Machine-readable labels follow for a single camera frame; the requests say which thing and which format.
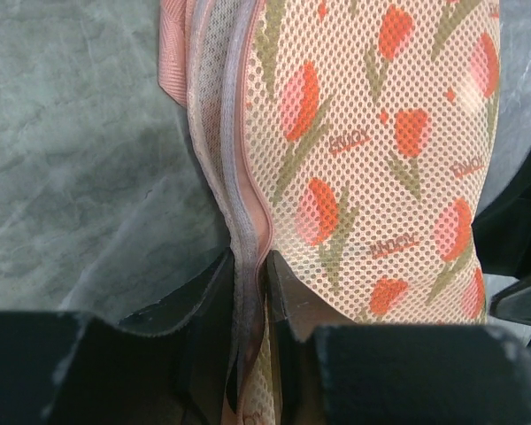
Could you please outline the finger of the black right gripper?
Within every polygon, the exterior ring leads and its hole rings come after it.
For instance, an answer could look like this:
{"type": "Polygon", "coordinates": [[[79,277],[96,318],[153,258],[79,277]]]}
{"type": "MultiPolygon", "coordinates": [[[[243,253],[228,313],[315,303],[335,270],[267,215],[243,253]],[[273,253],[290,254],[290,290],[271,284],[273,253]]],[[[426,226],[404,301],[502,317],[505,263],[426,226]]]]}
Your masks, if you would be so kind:
{"type": "Polygon", "coordinates": [[[531,319],[531,149],[472,228],[483,273],[517,280],[492,298],[490,314],[498,319],[531,319]]]}

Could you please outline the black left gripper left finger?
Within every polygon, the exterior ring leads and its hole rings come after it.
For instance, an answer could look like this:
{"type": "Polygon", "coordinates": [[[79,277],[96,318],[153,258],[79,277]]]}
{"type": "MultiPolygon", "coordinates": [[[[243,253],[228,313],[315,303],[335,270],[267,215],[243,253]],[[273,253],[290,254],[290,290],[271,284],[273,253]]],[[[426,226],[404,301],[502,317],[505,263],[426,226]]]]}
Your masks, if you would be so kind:
{"type": "Polygon", "coordinates": [[[234,257],[117,324],[0,311],[0,424],[218,424],[234,257]]]}

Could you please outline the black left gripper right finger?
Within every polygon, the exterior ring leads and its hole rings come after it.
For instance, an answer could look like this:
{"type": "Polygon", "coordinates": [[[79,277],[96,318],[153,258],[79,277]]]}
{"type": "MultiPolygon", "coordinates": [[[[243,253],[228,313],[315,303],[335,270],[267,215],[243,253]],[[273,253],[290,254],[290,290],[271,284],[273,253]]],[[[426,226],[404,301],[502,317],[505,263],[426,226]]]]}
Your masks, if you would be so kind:
{"type": "Polygon", "coordinates": [[[358,325],[266,258],[280,424],[531,424],[531,351],[494,326],[358,325]]]}

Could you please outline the floral pink bra laundry bag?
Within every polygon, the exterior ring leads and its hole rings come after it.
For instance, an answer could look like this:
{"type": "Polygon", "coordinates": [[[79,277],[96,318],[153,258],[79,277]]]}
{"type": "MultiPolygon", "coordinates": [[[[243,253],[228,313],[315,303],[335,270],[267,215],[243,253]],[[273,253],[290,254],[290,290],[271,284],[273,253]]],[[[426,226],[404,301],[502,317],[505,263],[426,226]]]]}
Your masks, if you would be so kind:
{"type": "Polygon", "coordinates": [[[161,3],[158,82],[235,256],[226,423],[281,420],[269,253],[356,323],[485,321],[471,224],[499,47],[496,1],[161,3]]]}

